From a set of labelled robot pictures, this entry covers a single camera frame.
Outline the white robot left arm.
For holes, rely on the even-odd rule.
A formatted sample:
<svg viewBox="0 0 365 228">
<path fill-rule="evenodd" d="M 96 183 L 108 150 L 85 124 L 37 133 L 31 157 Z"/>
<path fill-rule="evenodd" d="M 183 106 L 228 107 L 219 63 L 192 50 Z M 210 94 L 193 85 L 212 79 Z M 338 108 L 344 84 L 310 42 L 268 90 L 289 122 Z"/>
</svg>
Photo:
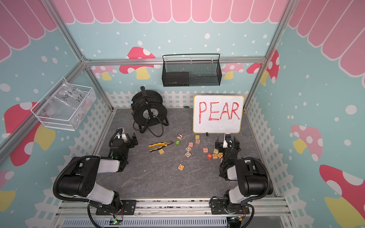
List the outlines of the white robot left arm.
<svg viewBox="0 0 365 228">
<path fill-rule="evenodd" d="M 97 183 L 102 173 L 121 173 L 128 165 L 129 149 L 138 145 L 135 134 L 118 128 L 108 143 L 108 156 L 73 157 L 53 184 L 53 194 L 64 201 L 86 202 L 105 213 L 118 214 L 124 209 L 119 193 Z"/>
</svg>

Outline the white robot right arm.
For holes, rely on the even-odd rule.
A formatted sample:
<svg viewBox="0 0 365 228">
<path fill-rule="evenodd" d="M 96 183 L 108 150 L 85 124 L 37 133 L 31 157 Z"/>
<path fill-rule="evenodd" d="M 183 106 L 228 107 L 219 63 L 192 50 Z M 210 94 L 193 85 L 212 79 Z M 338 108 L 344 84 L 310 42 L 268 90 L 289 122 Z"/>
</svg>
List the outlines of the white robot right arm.
<svg viewBox="0 0 365 228">
<path fill-rule="evenodd" d="M 260 159 L 239 158 L 240 142 L 231 134 L 225 134 L 221 142 L 215 141 L 217 156 L 221 159 L 219 176 L 226 181 L 236 181 L 237 186 L 227 190 L 223 199 L 211 198 L 213 214 L 246 214 L 245 203 L 259 200 L 273 193 L 273 183 L 268 169 Z"/>
</svg>

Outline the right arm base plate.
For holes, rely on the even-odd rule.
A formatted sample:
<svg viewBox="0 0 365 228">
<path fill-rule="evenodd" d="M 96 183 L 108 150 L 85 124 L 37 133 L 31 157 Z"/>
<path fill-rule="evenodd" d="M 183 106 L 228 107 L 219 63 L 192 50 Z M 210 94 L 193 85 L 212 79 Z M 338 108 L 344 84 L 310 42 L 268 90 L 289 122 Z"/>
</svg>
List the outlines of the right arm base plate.
<svg viewBox="0 0 365 228">
<path fill-rule="evenodd" d="M 250 209 L 247 206 L 233 204 L 228 199 L 212 197 L 209 200 L 209 207 L 213 215 L 248 215 Z"/>
</svg>

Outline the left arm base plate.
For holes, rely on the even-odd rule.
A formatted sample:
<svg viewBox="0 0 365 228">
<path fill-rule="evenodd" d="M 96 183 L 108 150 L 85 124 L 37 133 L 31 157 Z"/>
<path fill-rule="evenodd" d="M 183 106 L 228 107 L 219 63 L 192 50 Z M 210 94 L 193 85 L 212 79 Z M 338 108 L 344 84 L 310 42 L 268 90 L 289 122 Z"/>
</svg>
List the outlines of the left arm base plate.
<svg viewBox="0 0 365 228">
<path fill-rule="evenodd" d="M 119 202 L 112 202 L 110 205 L 103 205 L 101 208 L 98 208 L 96 215 L 134 215 L 136 203 L 136 200 L 120 200 Z"/>
</svg>

